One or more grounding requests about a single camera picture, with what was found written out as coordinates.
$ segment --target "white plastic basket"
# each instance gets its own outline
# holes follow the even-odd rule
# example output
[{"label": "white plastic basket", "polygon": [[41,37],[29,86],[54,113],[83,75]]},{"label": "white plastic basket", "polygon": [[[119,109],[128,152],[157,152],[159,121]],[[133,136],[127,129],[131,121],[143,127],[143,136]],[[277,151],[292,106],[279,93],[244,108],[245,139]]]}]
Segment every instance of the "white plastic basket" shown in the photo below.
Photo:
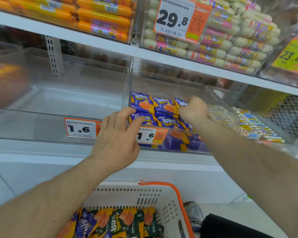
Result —
[{"label": "white plastic basket", "polygon": [[83,204],[91,209],[155,207],[159,224],[165,228],[164,238],[194,238],[189,218],[178,189],[162,182],[102,182]]}]

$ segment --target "forearm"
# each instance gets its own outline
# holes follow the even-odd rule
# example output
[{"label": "forearm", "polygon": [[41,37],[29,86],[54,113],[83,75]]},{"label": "forearm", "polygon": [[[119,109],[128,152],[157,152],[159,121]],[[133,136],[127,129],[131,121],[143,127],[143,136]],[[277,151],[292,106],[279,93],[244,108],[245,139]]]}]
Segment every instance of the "forearm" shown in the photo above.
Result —
[{"label": "forearm", "polygon": [[55,238],[109,173],[95,158],[0,206],[0,237]]},{"label": "forearm", "polygon": [[209,119],[191,124],[227,174],[289,237],[298,237],[298,161]]}]

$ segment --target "white shelf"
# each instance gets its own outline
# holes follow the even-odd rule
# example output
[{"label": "white shelf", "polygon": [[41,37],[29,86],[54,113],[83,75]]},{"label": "white shelf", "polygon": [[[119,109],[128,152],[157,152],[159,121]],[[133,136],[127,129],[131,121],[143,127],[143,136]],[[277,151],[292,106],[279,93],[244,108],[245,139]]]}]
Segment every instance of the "white shelf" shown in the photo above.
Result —
[{"label": "white shelf", "polygon": [[44,23],[41,21],[36,21],[26,17],[21,17],[14,14],[9,14],[0,11],[0,24],[15,27],[29,32],[34,32],[42,35],[52,36],[59,39],[64,39],[67,41],[72,41],[76,43],[81,43],[93,47],[98,47],[106,49],[109,51],[121,53],[124,55],[130,55],[138,58],[147,59],[150,61],[155,61],[179,68],[185,68],[192,71],[197,71],[205,73],[208,75],[213,75],[221,78],[226,78],[238,82],[243,82],[251,85],[256,85],[259,87],[269,88],[285,93],[290,93],[298,95],[298,88],[293,86],[288,86],[281,83],[276,83],[270,80],[265,80],[257,78],[254,76],[248,76],[244,74],[239,74],[231,72],[225,69],[216,68],[190,60],[181,59],[173,56],[166,56],[161,53],[150,51],[147,49],[139,48],[136,46],[131,46],[128,44],[115,42],[109,39],[104,39],[101,37],[96,37],[87,33],[82,33],[72,29],[59,27],[56,25]]}]

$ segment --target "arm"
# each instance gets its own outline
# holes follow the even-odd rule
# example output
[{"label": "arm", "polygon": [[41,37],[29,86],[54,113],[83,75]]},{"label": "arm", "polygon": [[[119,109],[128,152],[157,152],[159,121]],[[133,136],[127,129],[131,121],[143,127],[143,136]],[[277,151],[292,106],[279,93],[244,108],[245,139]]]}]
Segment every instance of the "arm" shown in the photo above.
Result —
[{"label": "arm", "polygon": [[75,167],[0,206],[0,237],[55,238],[93,190],[137,158],[143,117],[126,129],[125,108],[103,119],[91,154]]},{"label": "arm", "polygon": [[179,112],[227,174],[290,238],[297,238],[298,160],[209,120],[206,103],[197,97]]}]

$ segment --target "person's left hand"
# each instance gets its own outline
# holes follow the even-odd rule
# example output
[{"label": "person's left hand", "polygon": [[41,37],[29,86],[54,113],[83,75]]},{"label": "person's left hand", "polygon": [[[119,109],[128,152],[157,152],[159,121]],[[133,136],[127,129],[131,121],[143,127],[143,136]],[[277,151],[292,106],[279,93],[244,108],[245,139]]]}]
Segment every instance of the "person's left hand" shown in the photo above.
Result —
[{"label": "person's left hand", "polygon": [[135,138],[145,117],[134,119],[129,127],[126,127],[128,116],[135,111],[134,108],[123,108],[102,120],[90,157],[96,158],[108,175],[132,164],[139,154],[140,147]]}]

